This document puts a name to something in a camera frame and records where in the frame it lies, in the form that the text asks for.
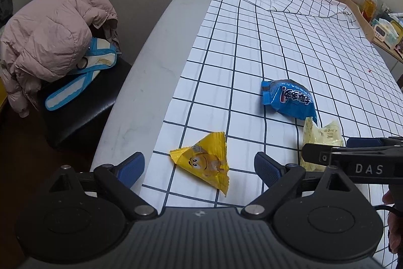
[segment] black leather seat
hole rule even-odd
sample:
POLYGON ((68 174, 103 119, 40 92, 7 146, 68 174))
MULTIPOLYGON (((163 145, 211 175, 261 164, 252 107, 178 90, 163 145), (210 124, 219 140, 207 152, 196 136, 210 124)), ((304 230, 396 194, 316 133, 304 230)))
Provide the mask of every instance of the black leather seat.
POLYGON ((44 85, 38 92, 38 100, 49 145, 93 152, 130 68, 119 57, 114 67, 102 70, 80 95, 55 111, 45 108, 46 98, 77 76, 65 76, 44 85))

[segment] pink puffer jacket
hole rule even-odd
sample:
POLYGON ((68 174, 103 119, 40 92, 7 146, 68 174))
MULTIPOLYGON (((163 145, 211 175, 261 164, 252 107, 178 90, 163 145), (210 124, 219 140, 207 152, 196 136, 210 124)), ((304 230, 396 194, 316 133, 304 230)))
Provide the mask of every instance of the pink puffer jacket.
POLYGON ((41 79, 65 76, 91 41, 89 26, 104 29, 118 48, 117 15, 109 0, 33 0, 6 24, 0 38, 0 76, 10 105, 28 115, 41 79))

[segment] white grid cloth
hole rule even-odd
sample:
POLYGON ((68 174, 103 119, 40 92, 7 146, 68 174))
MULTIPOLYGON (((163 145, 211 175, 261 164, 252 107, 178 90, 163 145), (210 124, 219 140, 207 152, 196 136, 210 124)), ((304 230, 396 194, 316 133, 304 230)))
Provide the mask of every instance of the white grid cloth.
MULTIPOLYGON (((318 125, 343 137, 403 136, 403 94, 345 4, 333 0, 212 0, 154 147, 140 196, 164 206, 242 208, 267 188, 254 172, 263 151, 298 163, 303 121, 261 104, 262 80, 293 79, 313 95, 318 125), (230 184, 223 193, 173 165, 169 152, 224 131, 230 184)), ((360 185, 372 205, 388 190, 360 185)), ((374 257, 395 268, 384 236, 374 257)))

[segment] blue candy package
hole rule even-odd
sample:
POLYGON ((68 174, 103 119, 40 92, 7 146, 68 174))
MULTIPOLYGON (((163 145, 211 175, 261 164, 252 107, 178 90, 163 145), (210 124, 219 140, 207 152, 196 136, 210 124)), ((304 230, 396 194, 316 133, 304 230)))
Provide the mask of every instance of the blue candy package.
POLYGON ((301 84, 291 79, 262 81, 263 105, 270 105, 277 112, 305 120, 316 119, 315 105, 311 93, 301 84))

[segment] yellow snack wrapper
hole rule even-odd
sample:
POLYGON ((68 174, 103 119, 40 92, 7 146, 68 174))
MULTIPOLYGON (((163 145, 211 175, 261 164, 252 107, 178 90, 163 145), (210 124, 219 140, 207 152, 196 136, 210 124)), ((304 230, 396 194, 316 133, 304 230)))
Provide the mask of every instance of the yellow snack wrapper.
POLYGON ((226 193, 229 186, 225 134, 209 133, 192 147, 169 152, 175 164, 226 193))
MULTIPOLYGON (((344 146, 343 137, 341 137, 340 127, 336 120, 333 120, 327 126, 318 128, 312 121, 312 118, 306 118, 304 124, 303 145, 306 143, 323 144, 332 146, 344 146)), ((325 166, 305 162, 301 159, 301 166, 307 171, 324 171, 325 166)))

